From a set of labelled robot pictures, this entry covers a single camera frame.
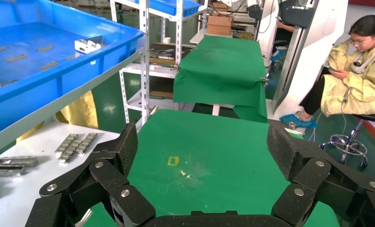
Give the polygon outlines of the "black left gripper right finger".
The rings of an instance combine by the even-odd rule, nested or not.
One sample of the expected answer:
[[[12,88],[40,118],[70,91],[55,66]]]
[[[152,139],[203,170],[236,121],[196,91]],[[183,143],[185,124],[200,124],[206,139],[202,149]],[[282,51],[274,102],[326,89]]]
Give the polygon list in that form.
[[[267,147],[289,185],[271,214],[302,227],[317,203],[328,205],[352,227],[375,227],[375,178],[335,161],[317,144],[269,124]]]

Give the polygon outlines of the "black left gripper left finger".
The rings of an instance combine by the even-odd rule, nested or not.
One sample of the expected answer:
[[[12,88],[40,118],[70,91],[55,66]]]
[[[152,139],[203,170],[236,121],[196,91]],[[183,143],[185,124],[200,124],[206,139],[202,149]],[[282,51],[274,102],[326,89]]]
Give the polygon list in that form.
[[[136,126],[128,123],[118,138],[97,144],[82,164],[41,187],[26,226],[73,227],[99,203],[117,226],[145,226],[156,211],[128,180],[137,150]]]

